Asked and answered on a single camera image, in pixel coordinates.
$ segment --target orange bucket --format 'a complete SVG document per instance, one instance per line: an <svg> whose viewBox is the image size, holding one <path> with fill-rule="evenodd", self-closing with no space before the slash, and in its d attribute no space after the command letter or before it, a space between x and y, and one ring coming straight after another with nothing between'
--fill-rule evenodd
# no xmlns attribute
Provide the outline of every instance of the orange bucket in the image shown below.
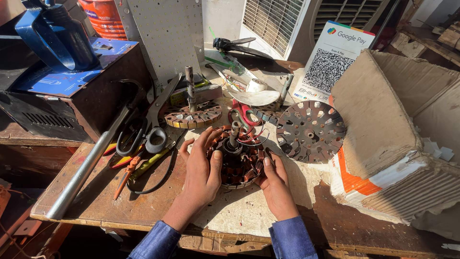
<svg viewBox="0 0 460 259"><path fill-rule="evenodd" d="M127 41L114 0L78 0L94 30L105 39Z"/></svg>

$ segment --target qr code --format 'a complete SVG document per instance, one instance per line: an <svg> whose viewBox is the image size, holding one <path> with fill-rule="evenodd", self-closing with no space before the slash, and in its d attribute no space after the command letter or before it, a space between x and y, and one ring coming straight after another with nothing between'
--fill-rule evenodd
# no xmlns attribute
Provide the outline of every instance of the qr code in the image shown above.
<svg viewBox="0 0 460 259"><path fill-rule="evenodd" d="M353 59L319 48L302 83L331 93L331 87L353 62Z"/></svg>

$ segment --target google pay sign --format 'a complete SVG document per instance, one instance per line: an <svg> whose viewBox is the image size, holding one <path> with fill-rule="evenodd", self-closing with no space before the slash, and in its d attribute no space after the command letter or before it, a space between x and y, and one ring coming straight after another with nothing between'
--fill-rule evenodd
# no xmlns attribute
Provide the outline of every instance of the google pay sign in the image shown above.
<svg viewBox="0 0 460 259"><path fill-rule="evenodd" d="M292 97L327 102L331 87L374 38L373 33L328 21Z"/></svg>

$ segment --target air cooler grille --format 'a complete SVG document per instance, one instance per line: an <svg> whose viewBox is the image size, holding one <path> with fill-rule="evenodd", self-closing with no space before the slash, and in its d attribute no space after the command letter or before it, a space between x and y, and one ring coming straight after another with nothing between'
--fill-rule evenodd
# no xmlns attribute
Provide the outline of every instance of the air cooler grille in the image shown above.
<svg viewBox="0 0 460 259"><path fill-rule="evenodd" d="M247 0L243 24L284 56L304 0Z"/></svg>
<svg viewBox="0 0 460 259"><path fill-rule="evenodd" d="M327 21L363 28L374 16L383 0L323 0L315 20L315 42Z"/></svg>

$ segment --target black fan blade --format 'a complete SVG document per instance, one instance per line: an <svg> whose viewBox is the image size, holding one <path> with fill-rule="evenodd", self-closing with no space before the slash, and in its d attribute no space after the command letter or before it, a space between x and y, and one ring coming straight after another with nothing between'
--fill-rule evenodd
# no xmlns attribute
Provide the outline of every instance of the black fan blade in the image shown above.
<svg viewBox="0 0 460 259"><path fill-rule="evenodd" d="M248 54L251 54L251 55L260 57L260 58L274 60L274 59L273 59L272 57L270 57L269 55L267 55L267 54L265 54L265 53L263 53L263 52L260 52L260 51L258 51L258 50L255 50L255 49L253 49L253 48L248 48L248 47L243 47L243 46L234 45L234 46L228 46L228 47L226 47L225 50L226 50L226 51L230 51L230 50L241 51L241 52L248 53Z"/></svg>
<svg viewBox="0 0 460 259"><path fill-rule="evenodd" d="M238 39L235 41L230 41L230 43L233 43L235 45L240 45L240 44L248 43L248 42L255 41L255 40L256 38L244 38L244 39Z"/></svg>

